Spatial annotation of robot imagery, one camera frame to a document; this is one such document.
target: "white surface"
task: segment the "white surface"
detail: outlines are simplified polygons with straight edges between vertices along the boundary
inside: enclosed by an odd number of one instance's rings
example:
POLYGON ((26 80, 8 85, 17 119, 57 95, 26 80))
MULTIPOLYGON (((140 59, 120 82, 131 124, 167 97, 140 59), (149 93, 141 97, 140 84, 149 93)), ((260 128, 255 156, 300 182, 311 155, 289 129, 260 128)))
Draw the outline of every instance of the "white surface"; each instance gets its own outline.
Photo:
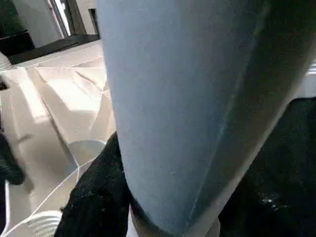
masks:
POLYGON ((99 41, 24 62, 0 75, 10 86, 1 92, 5 132, 27 174, 23 185, 8 186, 10 230, 30 215, 65 205, 116 128, 99 41), (79 141, 87 139, 97 141, 79 141))

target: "black fabric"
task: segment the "black fabric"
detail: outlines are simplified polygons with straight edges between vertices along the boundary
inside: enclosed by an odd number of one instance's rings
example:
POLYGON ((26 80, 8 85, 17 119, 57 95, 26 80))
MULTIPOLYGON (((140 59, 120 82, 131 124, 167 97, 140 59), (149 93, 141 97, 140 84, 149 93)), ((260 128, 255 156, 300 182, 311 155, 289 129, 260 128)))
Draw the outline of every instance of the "black fabric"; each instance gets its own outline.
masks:
POLYGON ((8 141, 0 133, 0 182, 4 180, 20 185, 24 181, 24 173, 16 162, 8 141))
POLYGON ((124 237, 130 199, 115 133, 72 190, 55 236, 124 237))
POLYGON ((220 215, 222 237, 316 236, 316 99, 292 101, 220 215))

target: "white wall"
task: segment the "white wall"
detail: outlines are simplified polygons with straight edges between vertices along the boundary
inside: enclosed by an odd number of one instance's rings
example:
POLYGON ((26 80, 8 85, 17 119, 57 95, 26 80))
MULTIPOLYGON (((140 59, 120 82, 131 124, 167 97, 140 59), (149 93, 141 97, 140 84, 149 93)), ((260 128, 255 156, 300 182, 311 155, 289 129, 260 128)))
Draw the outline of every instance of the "white wall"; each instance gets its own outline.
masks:
POLYGON ((36 48, 62 38, 47 0, 12 1, 36 48))
POLYGON ((76 0, 76 1, 77 1, 77 5, 79 8, 80 15, 81 15, 87 35, 96 34, 93 24, 92 24, 91 16, 89 13, 90 8, 96 8, 96 0, 76 0))

